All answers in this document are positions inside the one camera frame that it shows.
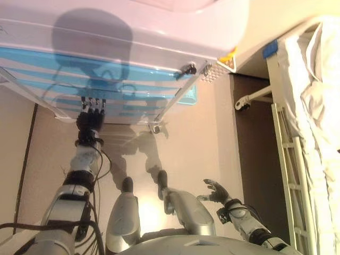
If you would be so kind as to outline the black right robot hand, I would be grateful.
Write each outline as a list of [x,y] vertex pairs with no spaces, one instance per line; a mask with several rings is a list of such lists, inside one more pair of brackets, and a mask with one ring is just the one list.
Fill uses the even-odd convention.
[[211,190],[211,193],[197,196],[198,200],[212,201],[221,203],[223,205],[231,200],[231,197],[227,190],[218,182],[211,179],[204,179],[203,181],[207,185],[207,188]]

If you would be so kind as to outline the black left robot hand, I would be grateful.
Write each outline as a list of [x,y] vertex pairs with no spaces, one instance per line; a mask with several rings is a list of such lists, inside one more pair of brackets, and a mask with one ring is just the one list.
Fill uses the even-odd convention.
[[99,137],[105,119],[106,99],[81,97],[81,112],[76,119],[78,139],[75,145],[95,146],[104,145]]

